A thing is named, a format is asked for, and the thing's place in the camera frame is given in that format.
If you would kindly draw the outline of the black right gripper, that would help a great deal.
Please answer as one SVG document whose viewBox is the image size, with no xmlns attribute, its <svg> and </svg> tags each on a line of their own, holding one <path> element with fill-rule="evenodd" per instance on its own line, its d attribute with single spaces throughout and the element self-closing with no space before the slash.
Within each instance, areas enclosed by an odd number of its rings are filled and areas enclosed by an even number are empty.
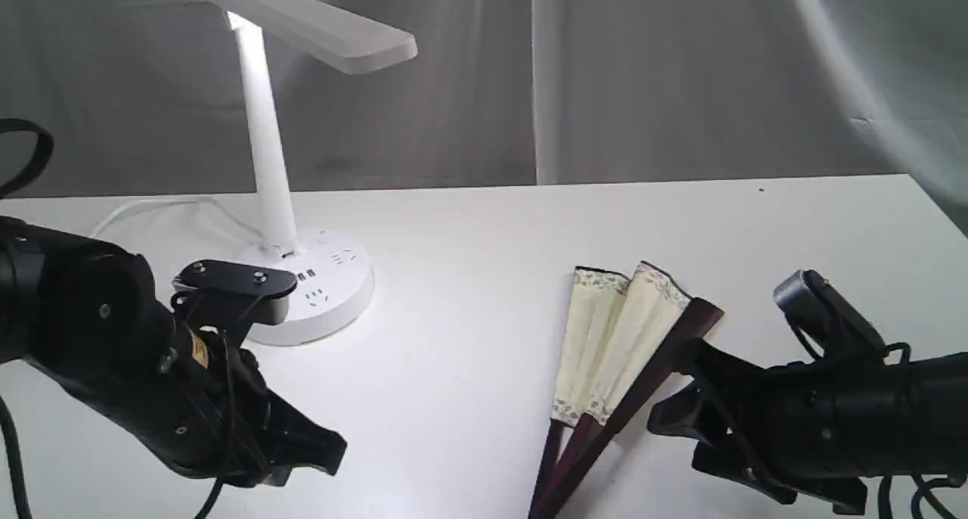
<svg viewBox="0 0 968 519">
<path fill-rule="evenodd" d="M 691 382 L 653 406 L 653 435 L 741 435 L 740 401 L 758 381 L 746 402 L 746 432 L 771 471 L 736 446 L 701 442 L 691 462 L 700 473 L 782 505 L 799 495 L 820 499 L 837 515 L 867 512 L 867 485 L 856 477 L 908 474 L 906 364 L 818 362 L 765 371 L 697 339 L 677 346 L 673 372 Z"/>
</svg>

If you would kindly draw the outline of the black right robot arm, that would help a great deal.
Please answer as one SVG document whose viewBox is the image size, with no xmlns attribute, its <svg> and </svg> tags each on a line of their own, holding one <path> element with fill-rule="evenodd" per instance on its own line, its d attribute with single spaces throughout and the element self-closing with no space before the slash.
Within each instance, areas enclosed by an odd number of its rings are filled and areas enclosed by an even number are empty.
<svg viewBox="0 0 968 519">
<path fill-rule="evenodd" d="M 647 429 L 696 443 L 691 466 L 773 499 L 867 510 L 865 479 L 966 478 L 966 354 L 911 361 L 906 343 L 763 368 L 709 343 L 685 344 L 689 384 Z"/>
</svg>

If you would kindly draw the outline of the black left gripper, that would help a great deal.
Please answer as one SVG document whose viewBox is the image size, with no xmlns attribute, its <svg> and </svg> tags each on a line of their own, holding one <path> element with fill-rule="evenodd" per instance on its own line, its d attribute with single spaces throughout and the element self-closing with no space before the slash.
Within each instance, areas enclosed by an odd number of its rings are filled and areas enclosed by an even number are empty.
<svg viewBox="0 0 968 519">
<path fill-rule="evenodd" d="M 45 373 L 127 430 L 170 470 L 229 484 L 287 483 L 294 468 L 334 477 L 345 437 L 268 391 L 217 337 L 198 337 L 163 306 L 63 309 L 45 326 Z"/>
</svg>

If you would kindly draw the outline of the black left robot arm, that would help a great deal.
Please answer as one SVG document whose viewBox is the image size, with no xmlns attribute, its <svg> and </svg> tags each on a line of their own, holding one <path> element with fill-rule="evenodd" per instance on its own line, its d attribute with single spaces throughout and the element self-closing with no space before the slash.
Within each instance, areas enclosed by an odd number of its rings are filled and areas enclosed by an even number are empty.
<svg viewBox="0 0 968 519">
<path fill-rule="evenodd" d="M 346 440 L 272 391 L 243 347 L 283 320 L 295 275 L 203 259 L 174 285 L 163 304 L 143 256 L 3 218 L 2 361 L 27 361 L 183 477 L 335 475 Z"/>
</svg>

